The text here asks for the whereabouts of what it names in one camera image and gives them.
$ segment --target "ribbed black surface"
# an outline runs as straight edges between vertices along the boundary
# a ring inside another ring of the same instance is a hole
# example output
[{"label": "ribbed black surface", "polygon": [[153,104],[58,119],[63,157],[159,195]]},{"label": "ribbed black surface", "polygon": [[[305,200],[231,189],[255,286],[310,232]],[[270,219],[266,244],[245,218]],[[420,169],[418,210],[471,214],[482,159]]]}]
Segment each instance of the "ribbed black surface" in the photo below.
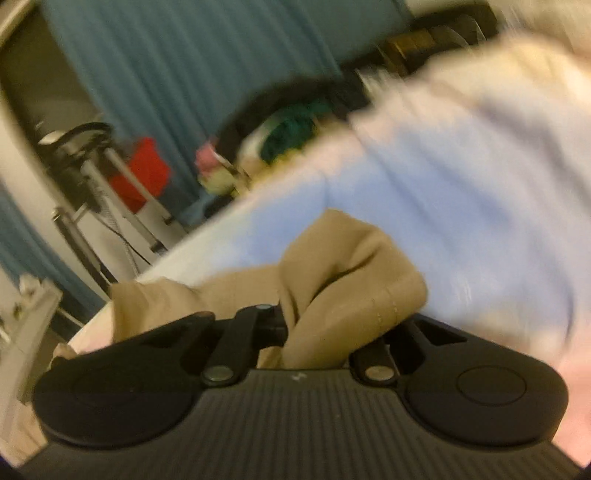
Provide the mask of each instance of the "ribbed black surface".
[{"label": "ribbed black surface", "polygon": [[30,480],[571,480],[578,467],[549,443],[503,452],[446,443],[396,393],[338,372],[253,371],[209,390],[174,430],[111,452],[51,445]]}]

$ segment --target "pink object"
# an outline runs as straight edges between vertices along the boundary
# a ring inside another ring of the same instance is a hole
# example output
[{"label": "pink object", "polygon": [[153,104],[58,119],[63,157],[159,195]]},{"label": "pink object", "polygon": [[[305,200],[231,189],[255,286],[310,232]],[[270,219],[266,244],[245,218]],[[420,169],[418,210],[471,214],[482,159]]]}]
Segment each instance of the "pink object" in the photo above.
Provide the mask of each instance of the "pink object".
[{"label": "pink object", "polygon": [[215,151],[215,140],[203,144],[195,152],[195,166],[199,170],[199,174],[202,177],[208,177],[215,170],[220,167],[221,163],[217,159]]},{"label": "pink object", "polygon": [[591,463],[591,326],[574,332],[570,348],[553,367],[569,388],[569,406],[554,443],[585,466]]}]

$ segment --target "green fabric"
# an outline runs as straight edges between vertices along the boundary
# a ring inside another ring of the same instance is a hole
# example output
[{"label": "green fabric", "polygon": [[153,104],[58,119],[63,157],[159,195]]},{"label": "green fabric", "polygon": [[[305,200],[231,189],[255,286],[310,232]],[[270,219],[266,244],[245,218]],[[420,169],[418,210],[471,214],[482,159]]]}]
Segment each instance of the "green fabric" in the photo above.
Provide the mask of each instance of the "green fabric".
[{"label": "green fabric", "polygon": [[332,107],[325,100],[295,104],[279,110],[269,119],[276,127],[261,147],[261,159],[270,165],[286,151],[303,147],[314,137],[314,120],[331,112]]}]

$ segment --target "metal rivet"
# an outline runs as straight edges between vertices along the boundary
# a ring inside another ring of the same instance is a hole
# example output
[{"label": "metal rivet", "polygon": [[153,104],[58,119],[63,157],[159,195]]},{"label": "metal rivet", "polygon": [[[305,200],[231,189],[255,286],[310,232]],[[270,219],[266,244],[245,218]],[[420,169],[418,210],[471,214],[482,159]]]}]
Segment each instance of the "metal rivet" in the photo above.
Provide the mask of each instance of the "metal rivet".
[{"label": "metal rivet", "polygon": [[203,373],[203,376],[210,382],[225,382],[226,380],[230,380],[233,375],[234,372],[232,369],[226,365],[216,365],[215,367],[209,367]]},{"label": "metal rivet", "polygon": [[365,376],[375,382],[385,382],[394,378],[394,370],[386,365],[373,365],[365,371]]}]

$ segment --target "beige fabric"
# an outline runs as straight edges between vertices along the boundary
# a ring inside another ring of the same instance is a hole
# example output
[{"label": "beige fabric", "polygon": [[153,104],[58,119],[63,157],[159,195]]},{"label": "beige fabric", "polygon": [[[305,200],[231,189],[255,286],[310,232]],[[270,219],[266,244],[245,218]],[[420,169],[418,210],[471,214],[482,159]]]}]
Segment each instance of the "beige fabric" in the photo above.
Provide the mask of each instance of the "beige fabric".
[{"label": "beige fabric", "polygon": [[244,307],[281,303],[289,328],[280,352],[261,354],[263,368],[332,368],[420,309],[423,278],[378,228],[327,210],[277,266],[216,277],[190,288],[171,280],[113,286],[121,341],[194,312],[232,318]]}]

